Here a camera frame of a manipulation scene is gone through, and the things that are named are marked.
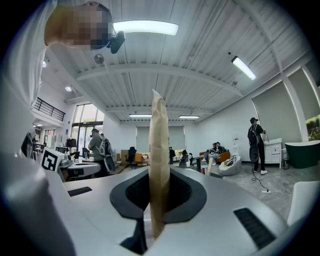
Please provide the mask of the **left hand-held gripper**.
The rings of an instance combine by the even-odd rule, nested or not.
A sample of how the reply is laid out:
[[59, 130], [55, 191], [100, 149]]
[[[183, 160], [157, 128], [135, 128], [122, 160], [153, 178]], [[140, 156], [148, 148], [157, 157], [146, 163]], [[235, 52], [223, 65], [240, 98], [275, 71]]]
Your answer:
[[73, 164], [71, 156], [49, 147], [45, 147], [42, 153], [41, 166], [45, 170], [58, 172], [60, 168], [68, 168]]

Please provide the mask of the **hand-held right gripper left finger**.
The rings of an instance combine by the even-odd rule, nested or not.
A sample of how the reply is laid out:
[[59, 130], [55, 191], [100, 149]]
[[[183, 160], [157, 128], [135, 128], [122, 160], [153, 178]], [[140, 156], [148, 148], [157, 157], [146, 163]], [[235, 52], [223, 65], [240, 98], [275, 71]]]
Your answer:
[[118, 184], [138, 178], [147, 167], [95, 179], [62, 182], [56, 176], [56, 208], [70, 236], [77, 256], [135, 256], [128, 242], [138, 241], [144, 255], [150, 255], [145, 229], [138, 221], [125, 218], [114, 208], [110, 193]]

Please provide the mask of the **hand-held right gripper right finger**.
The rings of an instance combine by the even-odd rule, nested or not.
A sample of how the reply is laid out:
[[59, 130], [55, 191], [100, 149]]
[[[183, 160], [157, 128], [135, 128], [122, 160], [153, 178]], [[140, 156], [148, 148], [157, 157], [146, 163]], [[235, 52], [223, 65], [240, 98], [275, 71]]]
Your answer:
[[175, 167], [175, 171], [199, 182], [207, 199], [190, 221], [164, 227], [152, 245], [154, 256], [247, 256], [258, 251], [253, 239], [235, 215], [249, 209], [278, 238], [288, 225], [274, 210], [242, 187], [220, 178]]

